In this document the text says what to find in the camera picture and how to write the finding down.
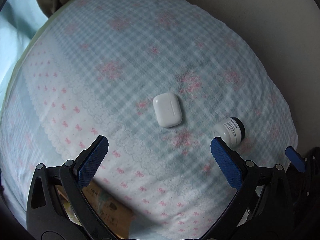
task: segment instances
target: bed sheet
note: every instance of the bed sheet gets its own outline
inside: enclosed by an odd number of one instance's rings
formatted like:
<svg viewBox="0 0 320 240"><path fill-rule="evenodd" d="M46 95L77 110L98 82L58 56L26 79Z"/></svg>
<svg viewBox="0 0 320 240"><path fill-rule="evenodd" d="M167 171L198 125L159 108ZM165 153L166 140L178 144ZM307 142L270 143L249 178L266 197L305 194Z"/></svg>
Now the bed sheet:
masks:
<svg viewBox="0 0 320 240"><path fill-rule="evenodd" d="M75 159L97 135L94 179L136 214L131 238L198 238L232 199L210 153L212 127L240 118L236 149L287 167L290 110L249 46L184 0L75 0L28 51L5 102L0 167L22 207L35 166ZM152 99L178 95L183 121L157 124Z"/></svg>

